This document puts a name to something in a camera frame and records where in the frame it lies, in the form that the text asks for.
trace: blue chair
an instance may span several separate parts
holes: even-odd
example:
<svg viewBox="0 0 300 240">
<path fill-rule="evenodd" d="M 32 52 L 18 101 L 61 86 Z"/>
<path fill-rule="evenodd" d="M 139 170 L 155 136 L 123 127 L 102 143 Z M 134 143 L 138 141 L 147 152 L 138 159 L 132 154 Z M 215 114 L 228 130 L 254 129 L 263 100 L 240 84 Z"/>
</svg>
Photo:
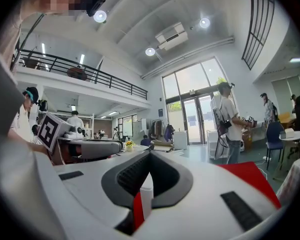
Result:
<svg viewBox="0 0 300 240">
<path fill-rule="evenodd" d="M 268 125 L 268 128 L 266 129 L 266 161 L 268 161 L 268 164 L 266 166 L 266 169 L 268 170 L 269 167 L 269 161 L 271 156 L 272 150 L 280 150 L 279 155 L 279 161 L 281 157 L 281 150 L 284 148 L 284 143 L 281 139 L 279 139 L 280 132 L 284 131 L 284 127 L 281 125 L 279 121 L 271 122 Z"/>
</svg>

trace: green tree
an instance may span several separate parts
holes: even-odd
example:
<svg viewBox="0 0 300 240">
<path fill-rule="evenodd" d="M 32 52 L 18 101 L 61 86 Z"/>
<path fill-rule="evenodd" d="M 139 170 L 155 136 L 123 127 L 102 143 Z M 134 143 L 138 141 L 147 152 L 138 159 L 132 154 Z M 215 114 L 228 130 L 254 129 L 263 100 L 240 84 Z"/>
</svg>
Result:
<svg viewBox="0 0 300 240">
<path fill-rule="evenodd" d="M 220 84 L 220 83 L 222 83 L 222 82 L 226 82 L 226 81 L 227 81 L 227 80 L 224 79 L 223 77 L 218 76 L 218 80 L 216 81 L 216 84 L 218 85 L 218 84 Z"/>
<path fill-rule="evenodd" d="M 169 110 L 172 111 L 180 111 L 181 110 L 181 102 L 177 101 L 169 104 Z"/>
</svg>

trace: headset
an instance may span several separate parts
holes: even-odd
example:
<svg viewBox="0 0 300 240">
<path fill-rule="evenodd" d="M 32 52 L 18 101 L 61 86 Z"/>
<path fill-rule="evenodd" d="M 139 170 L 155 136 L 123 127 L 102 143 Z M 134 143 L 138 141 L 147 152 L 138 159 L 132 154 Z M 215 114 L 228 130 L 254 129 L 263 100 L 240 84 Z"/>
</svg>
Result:
<svg viewBox="0 0 300 240">
<path fill-rule="evenodd" d="M 89 17 L 93 17 L 106 0 L 83 0 L 81 8 Z"/>
</svg>

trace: ceiling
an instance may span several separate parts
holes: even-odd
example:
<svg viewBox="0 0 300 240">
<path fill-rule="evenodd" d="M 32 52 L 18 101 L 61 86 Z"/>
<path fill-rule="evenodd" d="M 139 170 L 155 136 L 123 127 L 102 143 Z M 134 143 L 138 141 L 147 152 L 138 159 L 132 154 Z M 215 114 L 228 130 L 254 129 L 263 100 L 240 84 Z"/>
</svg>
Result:
<svg viewBox="0 0 300 240">
<path fill-rule="evenodd" d="M 290 62 L 292 58 L 300 58 L 300 34 L 291 21 L 280 48 L 266 67 L 264 74 L 300 68 L 300 62 Z"/>
<path fill-rule="evenodd" d="M 98 65 L 102 56 L 120 60 L 118 62 L 123 64 L 124 58 L 133 62 L 131 64 L 143 75 L 169 60 L 229 37 L 230 17 L 226 13 L 229 10 L 226 1 L 106 0 L 100 8 L 107 12 L 106 23 L 97 23 L 85 13 L 74 16 L 46 15 L 36 27 L 35 34 L 30 36 L 26 48 L 32 50 L 37 47 L 41 51 L 41 43 L 44 42 L 47 54 L 58 54 L 74 61 L 79 61 L 80 55 L 86 53 L 85 64 L 92 67 Z M 211 21 L 207 29 L 199 26 L 200 19 L 204 17 Z M 159 45 L 155 36 L 178 22 L 182 23 L 188 40 L 168 51 L 157 50 L 159 56 L 147 56 L 145 50 L 148 47 L 156 49 Z M 50 34 L 43 34 L 43 26 L 50 28 Z M 62 29 L 58 33 L 63 36 L 68 34 L 69 39 L 51 34 L 57 33 L 55 29 L 59 27 Z"/>
<path fill-rule="evenodd" d="M 27 87 L 32 87 L 25 82 L 18 82 L 18 89 L 23 92 Z M 139 108 L 133 105 L 119 104 L 111 102 L 110 100 L 100 97 L 78 94 L 55 88 L 46 87 L 42 96 L 43 100 L 48 102 L 48 110 L 54 112 L 69 112 L 71 113 L 71 105 L 76 106 L 76 110 L 80 115 L 91 116 L 94 114 L 96 117 L 115 117 L 119 114 L 127 113 L 130 111 L 140 111 L 144 108 Z M 116 114 L 109 116 L 111 112 L 116 111 Z"/>
</svg>

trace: potted plant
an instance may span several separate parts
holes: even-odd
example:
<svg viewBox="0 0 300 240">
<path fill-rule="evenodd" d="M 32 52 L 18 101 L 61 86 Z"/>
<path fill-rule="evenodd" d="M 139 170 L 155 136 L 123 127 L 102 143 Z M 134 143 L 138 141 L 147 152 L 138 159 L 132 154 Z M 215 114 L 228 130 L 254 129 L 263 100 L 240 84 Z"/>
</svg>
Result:
<svg viewBox="0 0 300 240">
<path fill-rule="evenodd" d="M 125 144 L 125 149 L 126 149 L 126 151 L 134 151 L 134 146 L 135 146 L 136 144 L 132 141 L 132 140 L 130 140 L 130 141 L 128 141 L 126 144 Z"/>
</svg>

